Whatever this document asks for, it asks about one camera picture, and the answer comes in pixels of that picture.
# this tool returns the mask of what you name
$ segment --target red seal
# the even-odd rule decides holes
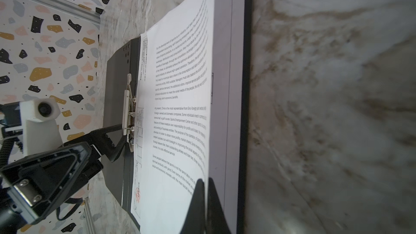
[[[138,188],[136,188],[136,200],[137,200],[137,203],[140,202],[140,190]]]

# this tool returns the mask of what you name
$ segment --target silver screw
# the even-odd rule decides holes
[[[42,200],[42,195],[36,195],[36,196],[33,198],[33,203],[36,203],[36,202],[38,202],[38,201],[40,201],[40,200]]]
[[[25,186],[28,183],[29,183],[29,180],[28,179],[23,179],[23,180],[20,181],[19,186]]]

